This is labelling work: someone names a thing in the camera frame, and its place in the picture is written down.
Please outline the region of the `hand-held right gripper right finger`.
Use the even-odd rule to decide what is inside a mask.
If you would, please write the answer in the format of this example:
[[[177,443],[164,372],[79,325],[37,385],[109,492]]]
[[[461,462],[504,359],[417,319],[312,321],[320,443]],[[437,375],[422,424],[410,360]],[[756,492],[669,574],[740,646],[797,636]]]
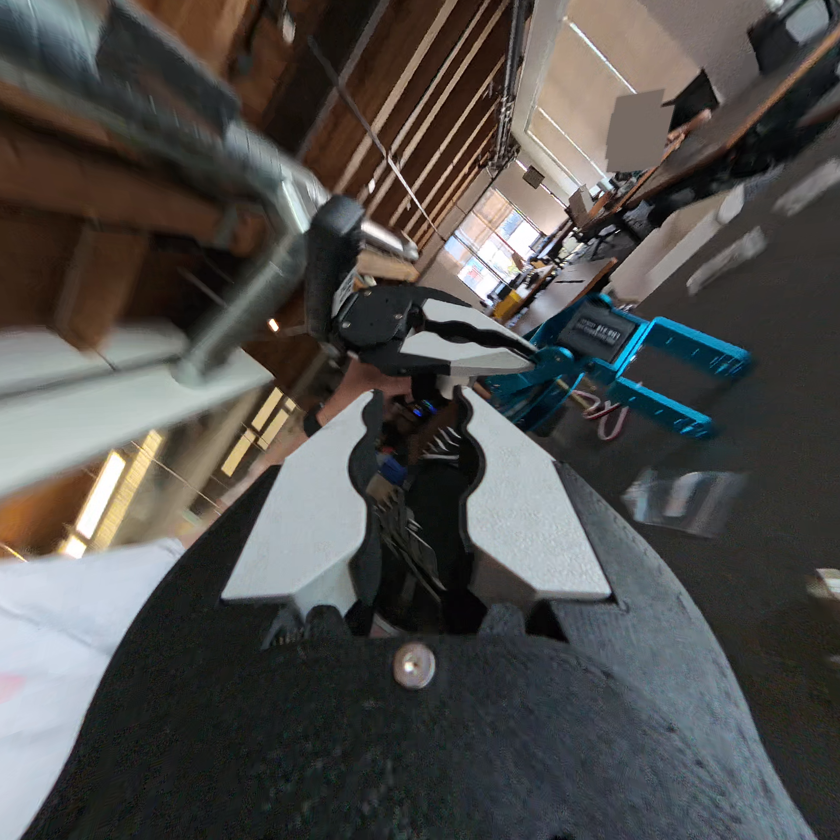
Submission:
[[[458,389],[478,476],[464,502],[469,588],[487,607],[604,602],[613,590],[552,457],[471,389]]]

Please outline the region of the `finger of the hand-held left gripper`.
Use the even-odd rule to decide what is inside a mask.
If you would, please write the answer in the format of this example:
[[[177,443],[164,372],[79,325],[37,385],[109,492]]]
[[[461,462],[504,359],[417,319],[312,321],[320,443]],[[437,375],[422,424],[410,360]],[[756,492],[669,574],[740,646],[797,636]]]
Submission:
[[[448,334],[421,331],[392,341],[405,375],[471,377],[530,371],[537,349],[509,331]]]
[[[501,351],[531,358],[536,348],[482,312],[428,298],[421,307],[423,327],[410,336],[410,354],[427,358],[489,358]]]

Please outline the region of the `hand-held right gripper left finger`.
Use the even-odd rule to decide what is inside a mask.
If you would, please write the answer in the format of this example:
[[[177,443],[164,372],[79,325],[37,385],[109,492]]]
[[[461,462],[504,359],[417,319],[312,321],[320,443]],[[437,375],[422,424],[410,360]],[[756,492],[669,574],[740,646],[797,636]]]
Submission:
[[[298,610],[372,606],[382,578],[375,444],[384,396],[363,393],[284,461],[221,597]]]

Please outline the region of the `blue toy robot arm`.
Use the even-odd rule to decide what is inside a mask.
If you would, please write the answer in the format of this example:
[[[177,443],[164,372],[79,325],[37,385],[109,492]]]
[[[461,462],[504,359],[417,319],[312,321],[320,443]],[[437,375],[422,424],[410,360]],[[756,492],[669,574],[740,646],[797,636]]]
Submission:
[[[752,359],[748,351],[706,333],[657,317],[647,321],[592,294],[531,331],[534,369],[488,377],[490,403],[524,432],[545,434],[572,397],[582,400],[583,383],[595,385],[603,400],[588,405],[589,418],[625,410],[677,435],[712,438],[717,429],[707,415],[627,377],[642,350],[656,350],[706,375],[736,380]]]

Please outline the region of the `person's left forearm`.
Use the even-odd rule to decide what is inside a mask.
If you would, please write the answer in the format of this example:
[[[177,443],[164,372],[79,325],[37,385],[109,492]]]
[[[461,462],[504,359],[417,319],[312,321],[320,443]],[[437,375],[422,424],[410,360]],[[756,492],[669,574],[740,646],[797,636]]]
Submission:
[[[286,423],[268,448],[253,464],[253,471],[260,475],[268,468],[282,466],[285,460],[306,443],[308,435],[302,419]]]

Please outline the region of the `dark grey desk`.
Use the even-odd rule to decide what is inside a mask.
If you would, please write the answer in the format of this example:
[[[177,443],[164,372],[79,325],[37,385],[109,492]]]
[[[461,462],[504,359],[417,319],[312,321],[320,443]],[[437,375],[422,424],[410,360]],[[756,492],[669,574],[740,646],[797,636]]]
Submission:
[[[570,408],[539,440],[684,585],[816,838],[838,838],[838,689],[826,662],[838,655],[838,623],[805,588],[815,569],[838,569],[838,187],[793,217],[773,206],[833,157],[837,122],[639,308],[751,353],[751,371],[732,383],[651,350],[631,368],[635,380],[712,417],[716,437],[689,440],[630,413],[620,437],[600,443]],[[695,270],[756,226],[764,252],[690,297]],[[632,520],[621,496],[646,468],[734,471],[748,482],[722,532],[703,539]]]

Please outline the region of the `wood-edged dark desk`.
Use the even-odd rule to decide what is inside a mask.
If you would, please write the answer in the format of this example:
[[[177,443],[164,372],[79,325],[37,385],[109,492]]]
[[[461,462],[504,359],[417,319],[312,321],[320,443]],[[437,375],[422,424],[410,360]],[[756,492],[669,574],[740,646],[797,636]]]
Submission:
[[[728,156],[793,91],[810,82],[815,69],[827,67],[830,60],[838,58],[838,41],[839,27],[835,23],[823,37],[802,47],[785,65],[722,104],[639,184],[627,205],[634,207],[649,202],[657,194]]]

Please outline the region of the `person's left hand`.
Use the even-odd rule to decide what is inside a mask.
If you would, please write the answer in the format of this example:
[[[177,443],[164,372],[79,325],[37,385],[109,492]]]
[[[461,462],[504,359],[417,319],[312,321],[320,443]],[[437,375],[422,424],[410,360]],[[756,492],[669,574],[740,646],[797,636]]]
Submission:
[[[381,392],[386,407],[399,396],[405,397],[408,401],[413,399],[410,377],[390,376],[382,373],[372,364],[352,359],[338,388],[318,411],[319,424],[326,425],[362,394],[369,391]]]

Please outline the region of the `metal ceiling pipe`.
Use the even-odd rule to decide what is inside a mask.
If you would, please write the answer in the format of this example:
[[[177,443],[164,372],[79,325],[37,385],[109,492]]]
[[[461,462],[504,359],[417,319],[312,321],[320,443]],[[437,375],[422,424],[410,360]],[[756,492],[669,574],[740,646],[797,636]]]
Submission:
[[[190,387],[204,383],[301,289],[306,265],[305,229],[292,228],[276,236],[247,264],[222,303],[199,319],[174,365],[174,379]]]

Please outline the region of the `empty clear labelled zip bag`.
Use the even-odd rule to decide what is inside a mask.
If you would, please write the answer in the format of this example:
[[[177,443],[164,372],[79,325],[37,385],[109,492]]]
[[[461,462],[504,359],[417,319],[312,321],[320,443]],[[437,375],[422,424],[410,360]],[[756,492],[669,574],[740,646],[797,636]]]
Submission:
[[[624,491],[622,503],[640,524],[714,539],[724,529],[748,476],[734,471],[644,469]]]

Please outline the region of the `white box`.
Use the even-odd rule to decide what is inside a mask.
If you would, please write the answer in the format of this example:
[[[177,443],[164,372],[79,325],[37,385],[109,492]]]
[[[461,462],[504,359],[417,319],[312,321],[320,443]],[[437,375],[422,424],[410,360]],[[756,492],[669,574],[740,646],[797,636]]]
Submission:
[[[739,184],[673,212],[614,270],[605,292],[620,303],[643,301],[740,214],[745,191]]]

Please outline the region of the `small clear zip bag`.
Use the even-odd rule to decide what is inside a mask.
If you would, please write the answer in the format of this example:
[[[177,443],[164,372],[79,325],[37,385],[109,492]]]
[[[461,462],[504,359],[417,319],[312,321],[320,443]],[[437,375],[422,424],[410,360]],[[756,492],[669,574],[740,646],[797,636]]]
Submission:
[[[767,246],[768,239],[762,228],[760,226],[753,227],[747,234],[741,236],[732,245],[724,248],[719,254],[695,270],[686,282],[686,290],[689,296],[696,296],[715,279],[756,259]]]

